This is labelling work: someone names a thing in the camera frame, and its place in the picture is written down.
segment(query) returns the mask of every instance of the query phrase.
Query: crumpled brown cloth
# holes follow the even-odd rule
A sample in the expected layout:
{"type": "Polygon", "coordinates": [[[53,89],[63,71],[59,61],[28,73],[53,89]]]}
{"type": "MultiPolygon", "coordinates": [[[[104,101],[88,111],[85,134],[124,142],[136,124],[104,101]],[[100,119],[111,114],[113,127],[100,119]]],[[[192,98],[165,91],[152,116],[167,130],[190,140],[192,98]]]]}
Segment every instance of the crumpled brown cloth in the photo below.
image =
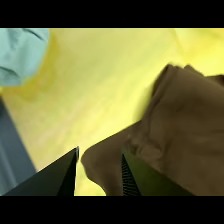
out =
{"type": "Polygon", "coordinates": [[[194,195],[224,195],[224,76],[167,65],[141,121],[89,148],[88,178],[122,195],[121,149],[194,195]]]}

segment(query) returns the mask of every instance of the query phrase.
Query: yellow tablecloth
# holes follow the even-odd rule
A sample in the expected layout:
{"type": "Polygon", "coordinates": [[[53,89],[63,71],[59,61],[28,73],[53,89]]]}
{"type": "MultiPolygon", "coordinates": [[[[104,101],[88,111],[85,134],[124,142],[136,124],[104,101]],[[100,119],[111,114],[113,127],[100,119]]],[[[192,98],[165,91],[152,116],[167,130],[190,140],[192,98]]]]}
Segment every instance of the yellow tablecloth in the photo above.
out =
{"type": "MultiPolygon", "coordinates": [[[[223,29],[50,29],[38,74],[2,95],[41,170],[75,146],[88,147],[140,118],[167,63],[224,73],[223,29]]],[[[76,195],[104,195],[78,164],[76,195]]]]}

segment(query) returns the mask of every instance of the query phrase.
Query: towel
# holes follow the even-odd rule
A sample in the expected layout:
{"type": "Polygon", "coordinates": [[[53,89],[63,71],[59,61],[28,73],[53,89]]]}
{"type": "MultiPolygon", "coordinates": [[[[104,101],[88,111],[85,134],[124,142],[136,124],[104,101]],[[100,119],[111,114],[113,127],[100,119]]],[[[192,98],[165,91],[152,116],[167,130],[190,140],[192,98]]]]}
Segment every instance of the towel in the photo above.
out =
{"type": "Polygon", "coordinates": [[[35,75],[48,44],[48,28],[0,28],[0,86],[35,75]]]}
{"type": "Polygon", "coordinates": [[[121,150],[127,148],[194,195],[223,195],[223,87],[223,75],[165,66],[142,119],[83,154],[87,177],[106,195],[122,195],[121,150]]]}

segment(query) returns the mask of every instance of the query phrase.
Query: light blue cloth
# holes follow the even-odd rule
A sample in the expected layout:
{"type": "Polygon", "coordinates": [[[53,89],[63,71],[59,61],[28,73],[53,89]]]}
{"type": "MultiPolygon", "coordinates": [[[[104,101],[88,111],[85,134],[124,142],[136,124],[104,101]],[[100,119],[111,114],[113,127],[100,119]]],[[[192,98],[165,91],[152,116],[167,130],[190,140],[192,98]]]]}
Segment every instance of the light blue cloth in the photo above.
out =
{"type": "Polygon", "coordinates": [[[48,28],[0,28],[0,86],[21,85],[35,75],[48,38],[48,28]]]}

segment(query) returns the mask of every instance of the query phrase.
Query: brown towel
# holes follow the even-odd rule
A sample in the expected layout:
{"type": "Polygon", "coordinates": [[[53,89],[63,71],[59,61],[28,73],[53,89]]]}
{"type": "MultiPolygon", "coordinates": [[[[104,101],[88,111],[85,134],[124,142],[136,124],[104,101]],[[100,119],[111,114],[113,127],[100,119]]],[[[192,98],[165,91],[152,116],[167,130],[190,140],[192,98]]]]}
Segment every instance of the brown towel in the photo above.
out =
{"type": "Polygon", "coordinates": [[[224,195],[224,77],[167,65],[142,120],[89,148],[88,178],[107,195],[122,195],[121,149],[194,195],[224,195]]]}

